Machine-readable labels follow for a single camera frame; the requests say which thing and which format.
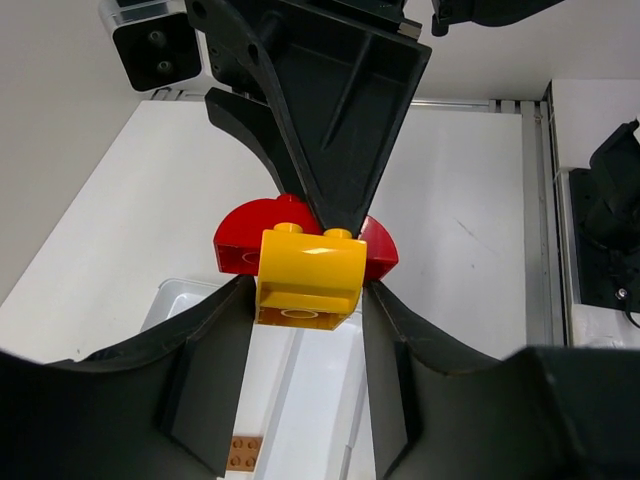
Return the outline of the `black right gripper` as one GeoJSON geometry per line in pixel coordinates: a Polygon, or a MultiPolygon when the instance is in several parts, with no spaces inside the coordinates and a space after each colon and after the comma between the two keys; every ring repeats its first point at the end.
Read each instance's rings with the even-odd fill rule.
{"type": "MultiPolygon", "coordinates": [[[[431,32],[555,1],[434,1],[431,32]]],[[[190,1],[217,86],[270,108],[322,228],[358,234],[429,61],[404,1],[190,1]]]]}

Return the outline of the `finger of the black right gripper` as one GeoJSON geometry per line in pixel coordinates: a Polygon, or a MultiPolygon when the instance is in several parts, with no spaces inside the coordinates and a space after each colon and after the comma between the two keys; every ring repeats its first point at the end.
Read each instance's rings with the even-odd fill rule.
{"type": "Polygon", "coordinates": [[[251,150],[280,193],[305,194],[268,106],[217,88],[207,92],[205,105],[210,123],[251,150]]]}

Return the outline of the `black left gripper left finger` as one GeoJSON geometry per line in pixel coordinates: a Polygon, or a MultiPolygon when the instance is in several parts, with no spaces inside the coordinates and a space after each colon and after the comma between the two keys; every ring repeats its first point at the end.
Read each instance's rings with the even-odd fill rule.
{"type": "Polygon", "coordinates": [[[254,321],[239,275],[81,361],[1,356],[5,479],[224,476],[254,321]]]}

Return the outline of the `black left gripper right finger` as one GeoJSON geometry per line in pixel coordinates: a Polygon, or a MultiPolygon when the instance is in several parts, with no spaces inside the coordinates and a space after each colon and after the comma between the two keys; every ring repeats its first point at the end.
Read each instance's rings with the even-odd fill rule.
{"type": "Polygon", "coordinates": [[[529,346],[497,360],[379,281],[362,308],[378,478],[638,477],[636,351],[529,346]]]}

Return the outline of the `brown lego plate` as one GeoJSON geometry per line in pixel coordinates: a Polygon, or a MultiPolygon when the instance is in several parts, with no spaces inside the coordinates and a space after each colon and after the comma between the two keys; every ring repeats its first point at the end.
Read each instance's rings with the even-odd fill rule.
{"type": "Polygon", "coordinates": [[[234,435],[227,460],[227,471],[254,472],[262,443],[263,438],[261,436],[234,435]]]}

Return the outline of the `red rounded lego brick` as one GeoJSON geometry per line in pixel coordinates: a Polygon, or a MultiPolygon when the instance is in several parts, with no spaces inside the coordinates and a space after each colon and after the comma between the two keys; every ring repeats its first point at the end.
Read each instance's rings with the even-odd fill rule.
{"type": "MultiPolygon", "coordinates": [[[[278,249],[278,240],[285,252],[299,247],[311,254],[327,254],[356,244],[354,239],[326,237],[308,204],[293,194],[260,198],[238,206],[218,226],[213,246],[219,271],[256,276],[265,235],[271,238],[267,243],[271,254],[278,249]]],[[[396,244],[375,218],[365,219],[357,240],[367,245],[366,282],[383,278],[398,264],[396,244]]]]}

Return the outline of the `yellow lego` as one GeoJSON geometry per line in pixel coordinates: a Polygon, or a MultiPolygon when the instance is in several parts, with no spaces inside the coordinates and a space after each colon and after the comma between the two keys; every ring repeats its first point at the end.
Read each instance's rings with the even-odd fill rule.
{"type": "Polygon", "coordinates": [[[255,322],[261,325],[333,331],[351,316],[364,284],[367,245],[345,229],[324,232],[329,238],[354,239],[356,244],[311,254],[296,247],[267,251],[263,237],[256,277],[255,322]]]}

